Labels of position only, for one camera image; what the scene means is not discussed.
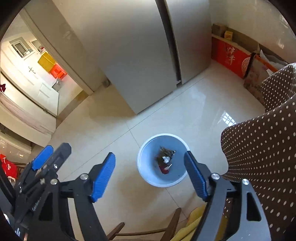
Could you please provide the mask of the red green snack packet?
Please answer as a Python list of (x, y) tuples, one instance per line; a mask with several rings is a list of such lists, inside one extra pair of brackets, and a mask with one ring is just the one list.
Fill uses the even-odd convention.
[(162, 174), (168, 174), (169, 171), (170, 171), (171, 166), (172, 166), (172, 163), (170, 163), (170, 164), (161, 164), (161, 165), (159, 165), (159, 169), (160, 169)]

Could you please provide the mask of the blue plastic trash bin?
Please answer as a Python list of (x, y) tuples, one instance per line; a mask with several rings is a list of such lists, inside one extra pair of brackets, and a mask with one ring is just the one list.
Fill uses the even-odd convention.
[[(137, 168), (141, 177), (150, 185), (167, 188), (180, 183), (186, 176), (184, 154), (189, 146), (180, 137), (161, 133), (141, 146), (137, 156)], [(159, 165), (170, 164), (168, 174), (162, 174)]]

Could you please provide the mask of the yellow cloth on chair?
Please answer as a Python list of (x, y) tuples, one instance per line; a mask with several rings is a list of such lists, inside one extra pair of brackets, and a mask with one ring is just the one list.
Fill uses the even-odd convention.
[[(195, 208), (189, 215), (189, 219), (184, 228), (181, 228), (171, 241), (189, 241), (193, 237), (194, 232), (196, 231), (198, 225), (200, 224), (201, 218), (205, 211), (206, 204)], [(224, 232), (227, 228), (228, 220), (225, 216), (221, 218), (221, 223), (218, 229), (215, 240), (224, 239)]]

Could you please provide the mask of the wooden chair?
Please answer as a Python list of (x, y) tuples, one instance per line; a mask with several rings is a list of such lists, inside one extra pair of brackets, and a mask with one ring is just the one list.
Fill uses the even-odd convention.
[(144, 236), (158, 235), (161, 236), (158, 240), (171, 240), (177, 230), (182, 209), (177, 208), (170, 216), (171, 219), (167, 219), (165, 222), (159, 221), (158, 218), (151, 220), (139, 220), (138, 227), (136, 229), (125, 228), (125, 222), (120, 222), (108, 235), (107, 240), (144, 240)]

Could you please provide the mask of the brown polka dot tablecloth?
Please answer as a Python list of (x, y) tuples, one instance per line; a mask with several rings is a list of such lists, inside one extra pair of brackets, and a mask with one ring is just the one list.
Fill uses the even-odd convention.
[(272, 240), (295, 240), (295, 64), (266, 78), (261, 91), (264, 114), (221, 134), (224, 177), (250, 181)]

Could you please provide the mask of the orange plastic stool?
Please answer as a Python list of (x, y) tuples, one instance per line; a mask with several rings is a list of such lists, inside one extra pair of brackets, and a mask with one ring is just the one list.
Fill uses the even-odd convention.
[(66, 75), (66, 71), (58, 64), (55, 63), (55, 65), (50, 70), (51, 75), (56, 78), (62, 80)]

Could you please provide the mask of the white door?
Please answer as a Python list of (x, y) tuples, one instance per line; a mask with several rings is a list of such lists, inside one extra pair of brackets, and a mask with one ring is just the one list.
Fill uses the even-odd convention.
[(58, 114), (59, 93), (52, 88), (55, 78), (38, 63), (40, 55), (21, 58), (9, 42), (1, 44), (1, 68), (9, 80), (30, 100), (53, 116)]

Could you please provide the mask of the yellow plastic stool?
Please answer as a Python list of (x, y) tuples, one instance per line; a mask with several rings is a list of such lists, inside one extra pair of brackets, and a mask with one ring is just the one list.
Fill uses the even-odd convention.
[(45, 52), (42, 54), (40, 59), (38, 60), (38, 64), (48, 73), (50, 73), (51, 69), (56, 64), (56, 60), (48, 53)]

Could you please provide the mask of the silver double-door refrigerator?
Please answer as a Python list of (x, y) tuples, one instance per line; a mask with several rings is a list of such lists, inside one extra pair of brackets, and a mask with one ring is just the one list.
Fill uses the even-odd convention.
[(55, 1), (134, 113), (211, 62), (208, 1)]

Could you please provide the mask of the red gift box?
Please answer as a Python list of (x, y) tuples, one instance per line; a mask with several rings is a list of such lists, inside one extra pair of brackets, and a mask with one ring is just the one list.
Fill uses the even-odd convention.
[(212, 35), (211, 58), (243, 79), (251, 53), (234, 42)]

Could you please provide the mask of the open cardboard box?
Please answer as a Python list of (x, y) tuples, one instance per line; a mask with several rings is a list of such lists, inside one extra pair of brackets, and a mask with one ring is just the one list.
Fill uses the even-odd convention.
[(251, 54), (243, 86), (263, 104), (262, 82), (287, 65), (283, 58), (258, 43), (257, 49)]

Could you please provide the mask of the small yellow box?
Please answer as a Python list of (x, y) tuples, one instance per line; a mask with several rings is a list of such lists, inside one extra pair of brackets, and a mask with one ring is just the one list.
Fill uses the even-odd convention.
[(225, 31), (224, 39), (226, 39), (227, 41), (232, 41), (233, 40), (233, 32), (229, 31), (229, 30)]

